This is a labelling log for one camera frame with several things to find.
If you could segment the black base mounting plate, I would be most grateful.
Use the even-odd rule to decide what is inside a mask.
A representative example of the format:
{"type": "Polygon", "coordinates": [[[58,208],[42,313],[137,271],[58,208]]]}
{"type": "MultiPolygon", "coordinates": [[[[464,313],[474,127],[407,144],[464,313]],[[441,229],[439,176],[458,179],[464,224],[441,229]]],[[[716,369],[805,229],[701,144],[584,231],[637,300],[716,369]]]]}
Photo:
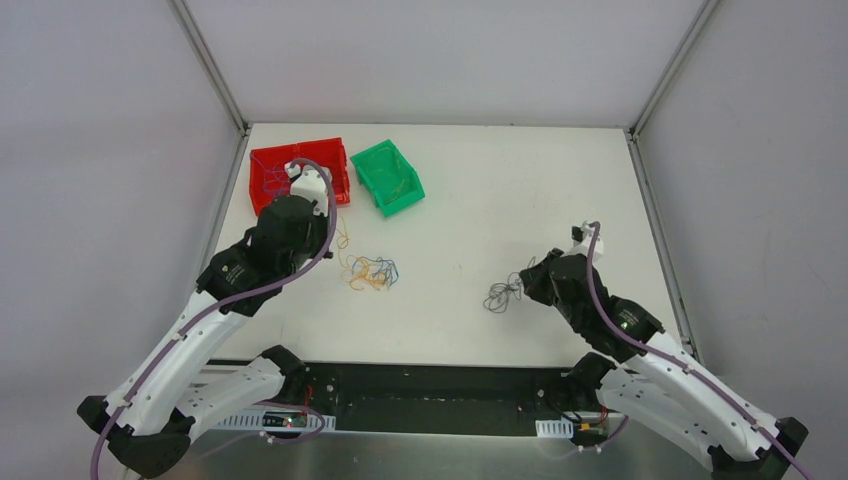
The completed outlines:
{"type": "Polygon", "coordinates": [[[312,362],[271,400],[310,407],[344,432],[528,437],[542,421],[611,426],[611,411],[569,372],[312,362]]]}

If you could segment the green plastic bin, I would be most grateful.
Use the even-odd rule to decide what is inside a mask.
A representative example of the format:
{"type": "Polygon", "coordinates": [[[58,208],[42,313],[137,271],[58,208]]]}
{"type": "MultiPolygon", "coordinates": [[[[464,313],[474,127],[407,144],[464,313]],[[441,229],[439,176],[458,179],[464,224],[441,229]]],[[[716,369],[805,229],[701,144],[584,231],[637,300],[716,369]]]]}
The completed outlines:
{"type": "Polygon", "coordinates": [[[417,171],[389,139],[350,157],[357,180],[389,218],[426,198],[417,171]]]}

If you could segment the right circuit board connector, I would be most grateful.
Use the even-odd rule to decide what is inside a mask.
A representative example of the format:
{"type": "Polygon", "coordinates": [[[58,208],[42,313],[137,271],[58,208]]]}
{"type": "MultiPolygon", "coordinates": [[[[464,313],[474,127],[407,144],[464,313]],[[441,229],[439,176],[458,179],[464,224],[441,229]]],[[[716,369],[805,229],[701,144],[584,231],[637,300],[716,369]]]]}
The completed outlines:
{"type": "Polygon", "coordinates": [[[578,446],[594,446],[603,443],[608,438],[607,430],[602,425],[581,424],[572,437],[572,443],[578,446]]]}

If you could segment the red plastic bin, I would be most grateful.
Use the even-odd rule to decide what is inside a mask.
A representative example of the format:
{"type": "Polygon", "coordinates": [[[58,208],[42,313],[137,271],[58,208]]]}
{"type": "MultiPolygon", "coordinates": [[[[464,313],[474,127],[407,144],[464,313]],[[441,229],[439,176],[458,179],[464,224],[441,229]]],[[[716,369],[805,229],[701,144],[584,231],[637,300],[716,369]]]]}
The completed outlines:
{"type": "Polygon", "coordinates": [[[337,204],[351,202],[348,156],[340,137],[254,149],[250,153],[248,193],[256,215],[277,196],[288,193],[291,180],[285,166],[306,158],[329,170],[337,204]]]}

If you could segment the left circuit board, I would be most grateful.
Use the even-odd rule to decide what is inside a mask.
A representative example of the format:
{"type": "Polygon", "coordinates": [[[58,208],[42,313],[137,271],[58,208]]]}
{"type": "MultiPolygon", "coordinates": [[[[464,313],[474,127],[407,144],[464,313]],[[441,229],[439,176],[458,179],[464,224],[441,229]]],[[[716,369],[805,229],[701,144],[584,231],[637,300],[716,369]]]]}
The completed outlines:
{"type": "Polygon", "coordinates": [[[304,429],[309,425],[309,415],[301,411],[266,411],[262,416],[266,429],[304,429]]]}

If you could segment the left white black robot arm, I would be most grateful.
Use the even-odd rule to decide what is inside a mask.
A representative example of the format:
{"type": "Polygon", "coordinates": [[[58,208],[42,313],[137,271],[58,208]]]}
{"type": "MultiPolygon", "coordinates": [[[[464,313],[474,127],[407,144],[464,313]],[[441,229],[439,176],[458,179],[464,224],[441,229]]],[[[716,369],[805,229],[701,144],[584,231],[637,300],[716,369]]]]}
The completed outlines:
{"type": "Polygon", "coordinates": [[[109,450],[143,478],[173,466],[203,433],[261,401],[305,400],[305,364],[281,345],[198,389],[191,383],[219,347],[284,286],[330,257],[337,222],[333,195],[294,193],[272,200],[255,226],[217,254],[196,281],[175,324],[139,368],[106,396],[77,409],[97,433],[89,475],[109,450]]]}

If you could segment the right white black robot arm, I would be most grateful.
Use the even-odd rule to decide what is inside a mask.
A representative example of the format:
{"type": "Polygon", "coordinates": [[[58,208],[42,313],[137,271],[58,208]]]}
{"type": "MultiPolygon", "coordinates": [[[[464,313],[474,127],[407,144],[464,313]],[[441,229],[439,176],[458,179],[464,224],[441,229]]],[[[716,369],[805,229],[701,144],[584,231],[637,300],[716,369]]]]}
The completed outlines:
{"type": "Polygon", "coordinates": [[[722,383],[637,302],[609,294],[583,254],[551,250],[518,274],[524,294],[555,308],[591,347],[566,374],[576,407],[625,415],[678,446],[714,479],[780,479],[809,431],[722,383]]]}

